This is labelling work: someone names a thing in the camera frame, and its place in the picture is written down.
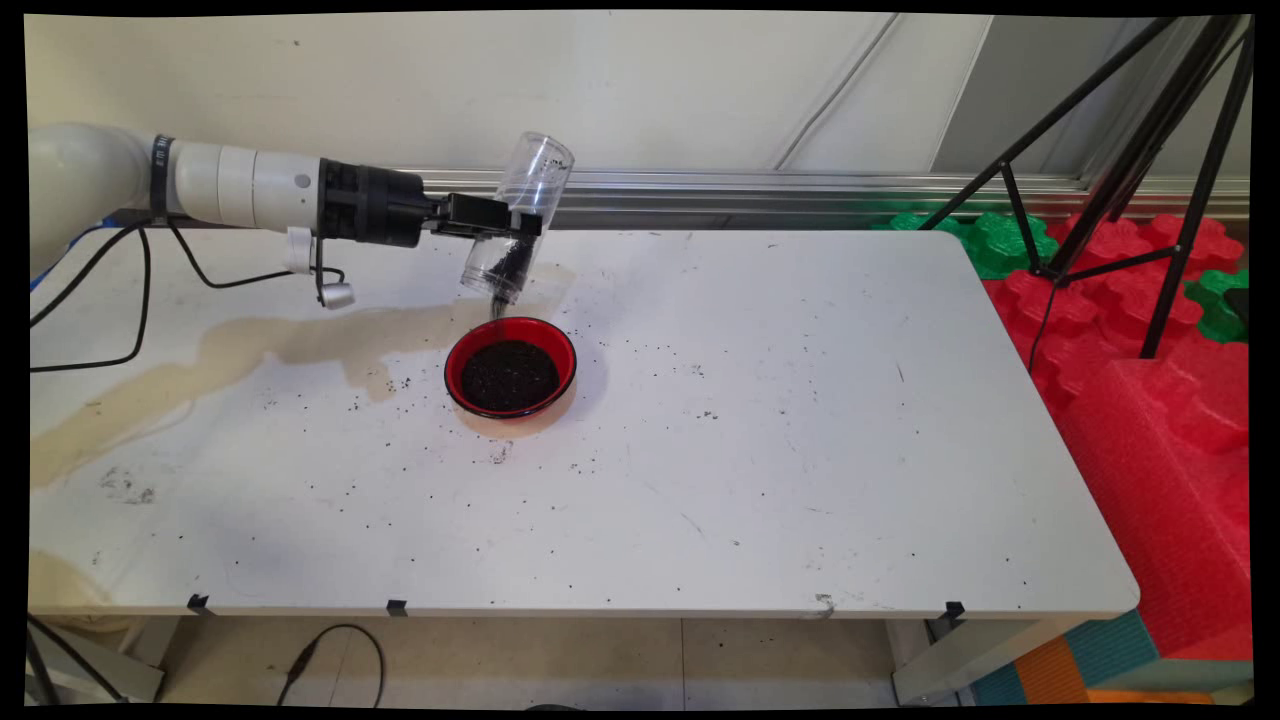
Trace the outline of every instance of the black soil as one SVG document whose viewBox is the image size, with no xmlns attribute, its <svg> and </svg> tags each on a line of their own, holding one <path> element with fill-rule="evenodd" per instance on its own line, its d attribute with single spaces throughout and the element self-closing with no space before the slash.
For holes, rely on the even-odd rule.
<svg viewBox="0 0 1280 720">
<path fill-rule="evenodd" d="M 521 340 L 483 347 L 462 366 L 462 396 L 493 413 L 538 405 L 558 387 L 550 355 Z"/>
</svg>

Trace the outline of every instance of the power cord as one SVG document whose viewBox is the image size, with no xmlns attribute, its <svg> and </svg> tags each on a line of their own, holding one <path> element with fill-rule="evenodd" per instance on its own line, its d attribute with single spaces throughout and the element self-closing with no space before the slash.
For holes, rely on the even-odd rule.
<svg viewBox="0 0 1280 720">
<path fill-rule="evenodd" d="M 137 357 L 138 351 L 142 350 L 142 337 L 147 332 L 147 311 L 148 311 L 150 305 L 151 305 L 151 243 L 147 241 L 147 232 L 145 229 L 146 225 L 148 225 L 148 224 L 150 224 L 150 220 L 138 220 L 136 223 L 125 225 L 120 232 L 113 234 L 110 237 L 110 240 L 108 240 L 106 242 L 104 242 L 102 246 L 99 247 L 96 252 L 93 252 L 93 256 L 90 258 L 88 263 L 86 263 L 84 266 L 81 268 L 79 273 L 77 273 L 76 277 L 72 278 L 72 282 L 67 283 L 67 287 L 64 287 L 61 290 L 61 292 L 59 292 L 58 296 L 54 297 L 54 300 L 49 302 L 49 305 L 46 305 L 40 313 L 36 313 L 31 318 L 31 325 L 29 325 L 31 328 L 35 328 L 45 318 L 47 318 L 50 313 L 52 313 L 55 309 L 58 309 L 58 306 L 61 305 L 63 301 L 67 300 L 70 296 L 70 293 L 74 292 L 77 287 L 79 287 L 79 284 L 82 282 L 84 282 L 84 278 L 88 277 L 88 274 L 93 270 L 93 268 L 97 266 L 97 264 L 102 260 L 102 258 L 113 247 L 115 247 L 116 243 L 120 242 L 120 240 L 123 240 L 129 233 L 137 231 L 138 238 L 142 240 L 142 313 L 141 313 L 141 316 L 138 318 L 138 336 L 133 341 L 133 350 L 128 355 L 125 355 L 123 357 L 116 357 L 114 360 L 97 360 L 97 361 L 93 361 L 93 363 L 70 363 L 70 364 L 65 364 L 65 365 L 42 365 L 42 366 L 38 366 L 38 368 L 31 368 L 32 373 L 59 373 L 59 372 L 63 372 L 63 370 L 84 370 L 84 369 L 90 369 L 90 368 L 108 368 L 108 366 L 111 366 L 111 365 L 123 365 L 123 364 L 128 363 L 129 360 L 133 360 L 134 357 Z M 269 279 L 274 279 L 274 278 L 283 278 L 283 277 L 288 277 L 288 275 L 293 274 L 289 270 L 280 270 L 278 273 L 268 273 L 265 275 L 256 275 L 256 277 L 252 277 L 252 278 L 244 278 L 244 279 L 232 281 L 232 282 L 227 282 L 227 283 L 215 283 L 211 279 L 209 279 L 209 277 L 205 274 L 205 270 L 202 270 L 200 268 L 200 263 L 196 261 L 196 255 L 191 251 L 191 246 L 187 245 L 187 240 L 182 237 L 182 232 L 178 231 L 178 225 L 173 224 L 173 220 L 168 220 L 166 224 L 169 227 L 169 231 L 173 232 L 174 238 L 178 240 L 178 245 L 182 246 L 182 251 L 186 252 L 187 260 L 191 261 L 192 269 L 196 270 L 196 275 L 200 277 L 200 282 L 205 283 L 206 286 L 209 286 L 209 287 L 211 287 L 214 290 L 224 290 L 224 288 L 229 288 L 229 287 L 239 287 L 239 286 L 243 286 L 243 284 L 250 284 L 250 283 L 269 281 Z M 324 264 L 320 261 L 319 256 L 316 258 L 316 264 L 323 269 L 323 272 L 337 274 L 338 275 L 338 282 L 346 282 L 347 274 L 343 273 L 340 269 L 338 269 L 338 268 L 325 268 Z M 311 270 L 315 272 L 315 266 L 312 266 Z M 319 274 L 316 275 L 316 283 L 317 284 L 320 283 Z"/>
<path fill-rule="evenodd" d="M 1044 319 L 1041 320 L 1041 329 L 1036 332 L 1036 340 L 1032 342 L 1032 351 L 1027 357 L 1027 374 L 1032 374 L 1036 369 L 1036 347 L 1039 345 L 1041 336 L 1044 334 L 1044 327 L 1048 325 L 1048 314 L 1053 309 L 1053 296 L 1057 295 L 1057 281 L 1053 281 L 1052 288 L 1048 291 L 1048 305 L 1044 306 Z"/>
<path fill-rule="evenodd" d="M 37 630 L 40 630 L 41 633 L 44 633 L 44 635 L 46 638 L 49 638 L 50 642 L 52 642 L 54 644 L 58 646 L 59 650 L 61 650 L 63 652 L 65 652 L 67 656 L 70 657 L 72 661 L 76 662 L 76 665 L 81 666 L 81 670 L 84 670 L 84 673 L 87 673 L 90 678 L 93 678 L 95 683 L 97 683 L 99 685 L 101 685 L 101 688 L 104 691 L 106 691 L 106 694 L 111 696 L 111 700 L 114 700 L 115 702 L 129 702 L 129 698 L 127 698 L 123 694 L 120 694 L 119 691 L 115 689 L 115 685 L 113 685 L 110 682 L 108 682 L 108 679 L 104 678 L 101 673 L 99 673 L 97 670 L 95 670 L 93 666 L 90 665 L 88 661 L 84 660 L 83 656 L 81 656 L 81 653 L 76 652 L 76 648 L 73 648 L 67 641 L 64 641 L 61 635 L 59 635 L 58 633 L 50 630 L 47 625 L 45 625 L 40 620 L 37 620 L 36 616 L 32 615 L 31 612 L 27 614 L 27 623 L 31 624 L 31 626 L 33 626 Z M 27 641 L 28 641 L 27 642 L 28 656 L 32 656 L 36 661 L 40 662 L 38 667 L 36 666 L 35 662 L 32 662 L 32 667 L 36 670 L 36 678 L 38 680 L 41 678 L 41 675 L 44 675 L 44 680 L 41 680 L 41 684 L 44 684 L 45 682 L 49 680 L 49 671 L 45 669 L 44 661 L 40 660 L 40 651 L 35 650 L 35 641 L 32 641 L 32 638 L 31 638 L 31 629 L 29 628 L 27 629 Z M 59 702 L 58 701 L 58 696 L 52 693 L 51 685 L 52 685 L 52 683 L 50 683 L 50 689 L 46 691 L 46 692 L 50 693 L 50 698 L 51 698 L 50 702 L 52 705 L 58 705 L 58 702 Z"/>
<path fill-rule="evenodd" d="M 320 630 L 320 634 L 307 643 L 305 648 L 302 648 L 302 652 L 298 653 L 298 659 L 294 660 L 293 666 L 289 667 L 289 674 L 284 679 L 284 688 L 280 689 L 280 697 L 275 701 L 276 706 L 284 705 L 284 696 L 289 694 L 289 688 L 292 688 L 293 683 L 302 676 L 302 671 L 307 669 L 307 665 L 311 662 L 311 656 L 316 652 L 316 646 L 320 644 L 320 638 L 325 637 L 329 630 L 337 630 L 338 628 L 360 630 L 366 638 L 369 638 L 369 642 L 374 643 L 374 650 L 378 651 L 378 697 L 374 698 L 374 707 L 378 707 L 378 705 L 383 702 L 383 687 L 387 684 L 387 659 L 383 656 L 383 646 L 378 644 L 378 638 L 360 625 L 340 623 L 338 625 L 329 625 L 328 628 Z"/>
</svg>

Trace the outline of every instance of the red bowl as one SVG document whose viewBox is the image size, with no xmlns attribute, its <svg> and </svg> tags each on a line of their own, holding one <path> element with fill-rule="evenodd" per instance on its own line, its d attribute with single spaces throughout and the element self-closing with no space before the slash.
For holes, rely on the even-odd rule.
<svg viewBox="0 0 1280 720">
<path fill-rule="evenodd" d="M 462 368 L 466 368 L 467 360 L 471 360 L 471 356 L 481 348 L 506 340 L 525 341 L 550 355 L 552 363 L 556 363 L 556 373 L 559 374 L 561 382 L 556 392 L 536 405 L 520 410 L 495 413 L 472 404 L 462 395 Z M 545 410 L 552 402 L 559 400 L 564 395 L 564 391 L 568 389 L 570 383 L 573 382 L 576 372 L 577 352 L 573 351 L 573 343 L 570 342 L 564 331 L 538 318 L 499 318 L 483 325 L 476 325 L 453 345 L 448 360 L 444 361 L 444 387 L 449 391 L 449 397 L 453 398 L 453 402 L 457 402 L 467 413 L 474 413 L 483 418 L 509 420 Z"/>
</svg>

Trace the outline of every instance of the plastic cup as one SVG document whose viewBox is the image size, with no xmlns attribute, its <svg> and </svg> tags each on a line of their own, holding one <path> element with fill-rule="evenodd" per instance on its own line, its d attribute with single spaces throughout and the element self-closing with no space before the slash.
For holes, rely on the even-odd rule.
<svg viewBox="0 0 1280 720">
<path fill-rule="evenodd" d="M 494 199 L 506 202 L 513 213 L 540 217 L 545 236 L 572 170 L 573 154 L 567 147 L 550 136 L 526 132 L 516 143 Z M 477 240 L 467 255 L 462 284 L 513 305 L 525 288 L 543 236 Z"/>
</svg>

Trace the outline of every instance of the floor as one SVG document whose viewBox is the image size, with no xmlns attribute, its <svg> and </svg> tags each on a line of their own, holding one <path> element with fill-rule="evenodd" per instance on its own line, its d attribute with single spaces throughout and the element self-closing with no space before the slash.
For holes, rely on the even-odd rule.
<svg viewBox="0 0 1280 720">
<path fill-rule="evenodd" d="M 161 702 L 274 705 L 326 618 L 189 618 Z M 883 623 L 364 618 L 387 656 L 383 707 L 783 710 L 895 707 Z M 321 641 L 285 705 L 367 707 L 378 656 L 357 632 Z"/>
</svg>

